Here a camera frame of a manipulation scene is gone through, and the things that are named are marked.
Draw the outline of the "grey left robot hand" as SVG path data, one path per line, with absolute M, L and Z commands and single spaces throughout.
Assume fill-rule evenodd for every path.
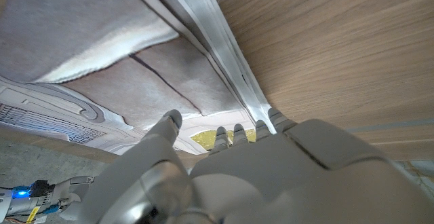
M 168 111 L 94 181 L 78 223 L 432 223 L 433 201 L 383 152 L 320 119 L 276 109 L 249 142 L 240 125 L 187 171 Z

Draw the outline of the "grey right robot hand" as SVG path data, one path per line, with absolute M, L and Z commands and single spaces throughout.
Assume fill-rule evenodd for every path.
M 56 184 L 37 180 L 30 185 L 12 187 L 1 197 L 1 220 L 11 223 L 45 223 L 56 214 L 76 221 L 82 201 L 93 184 L 92 176 L 75 176 Z

